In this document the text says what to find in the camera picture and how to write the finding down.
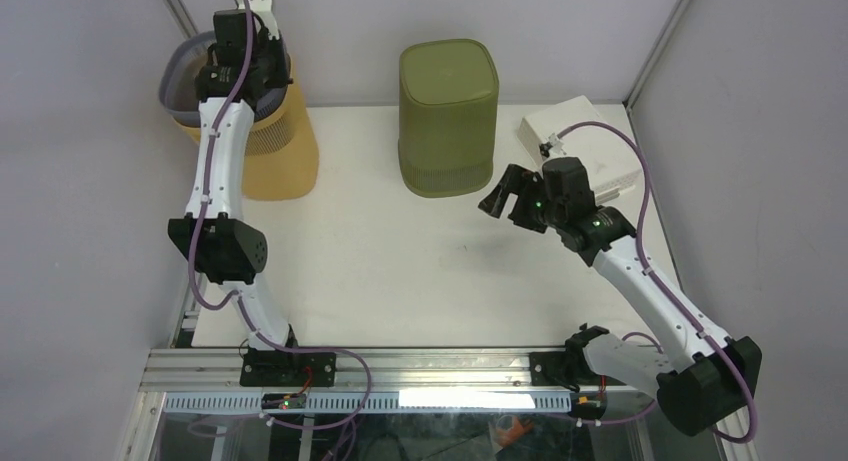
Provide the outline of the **white perforated plastic basket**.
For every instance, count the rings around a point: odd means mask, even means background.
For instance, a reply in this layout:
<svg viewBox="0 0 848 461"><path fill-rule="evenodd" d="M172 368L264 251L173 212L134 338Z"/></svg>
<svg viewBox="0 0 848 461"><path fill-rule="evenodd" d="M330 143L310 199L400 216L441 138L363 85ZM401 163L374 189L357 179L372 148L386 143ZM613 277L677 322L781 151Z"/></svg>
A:
<svg viewBox="0 0 848 461"><path fill-rule="evenodd" d="M539 144L586 121L604 123L606 119L587 97L578 96L525 115L517 128L517 138L540 169L548 160L541 159ZM576 157L585 166L598 204L628 194L641 183L642 168L636 155L616 134L591 125L560 139L565 157Z"/></svg>

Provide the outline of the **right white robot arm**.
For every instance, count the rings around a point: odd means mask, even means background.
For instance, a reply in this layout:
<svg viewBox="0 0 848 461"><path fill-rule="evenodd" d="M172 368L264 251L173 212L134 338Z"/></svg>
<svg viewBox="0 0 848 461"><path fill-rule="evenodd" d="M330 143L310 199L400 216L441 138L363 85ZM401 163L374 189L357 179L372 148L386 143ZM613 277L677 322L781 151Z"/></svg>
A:
<svg viewBox="0 0 848 461"><path fill-rule="evenodd" d="M510 164L478 207L499 218L510 196L516 198L507 215L513 225L554 231L624 297L658 343L641 348L583 324L557 356L540 361L544 384L579 390L611 377L652 398L687 436L714 429L741 409L748 411L749 429L756 429L760 347L748 336L732 337L669 285L651 265L637 228L617 208L597 203L579 159L555 158L538 171Z"/></svg>

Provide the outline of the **grey slatted waste bin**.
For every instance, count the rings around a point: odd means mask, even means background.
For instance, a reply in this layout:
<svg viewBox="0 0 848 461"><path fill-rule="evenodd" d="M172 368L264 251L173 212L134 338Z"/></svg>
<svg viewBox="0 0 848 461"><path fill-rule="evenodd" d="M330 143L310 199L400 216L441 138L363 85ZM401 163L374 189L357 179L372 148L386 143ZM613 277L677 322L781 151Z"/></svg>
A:
<svg viewBox="0 0 848 461"><path fill-rule="evenodd" d="M201 102L195 95L194 79L205 64L207 48L213 42L214 32L207 31L180 44L173 52L160 80L158 99L161 106L174 121L185 127L198 128L201 125L198 112ZM259 121L273 111L253 109L253 112L254 119Z"/></svg>

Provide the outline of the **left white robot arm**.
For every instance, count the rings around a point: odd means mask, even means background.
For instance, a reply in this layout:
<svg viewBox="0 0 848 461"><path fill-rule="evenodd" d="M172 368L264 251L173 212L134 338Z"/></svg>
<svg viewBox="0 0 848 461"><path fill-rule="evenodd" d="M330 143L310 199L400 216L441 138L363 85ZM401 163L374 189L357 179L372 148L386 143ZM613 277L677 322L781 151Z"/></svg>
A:
<svg viewBox="0 0 848 461"><path fill-rule="evenodd" d="M208 311L234 307L246 327L249 348L274 350L263 375L277 387L294 384L300 359L289 353L295 335L264 277L269 260L265 235L245 222L243 174L255 109L286 83L281 43L248 7L213 16L214 42L194 80L200 143L185 212L168 222L172 243L187 261L188 286Z"/></svg>

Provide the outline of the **green slatted waste bin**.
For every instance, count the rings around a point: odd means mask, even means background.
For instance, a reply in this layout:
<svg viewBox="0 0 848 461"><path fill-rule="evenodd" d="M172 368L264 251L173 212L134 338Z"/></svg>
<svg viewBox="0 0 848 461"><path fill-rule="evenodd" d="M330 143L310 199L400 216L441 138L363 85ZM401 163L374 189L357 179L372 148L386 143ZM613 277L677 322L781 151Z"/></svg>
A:
<svg viewBox="0 0 848 461"><path fill-rule="evenodd" d="M499 98L494 60L473 39L407 47L399 56L397 153L405 186L424 198L469 194L493 173Z"/></svg>

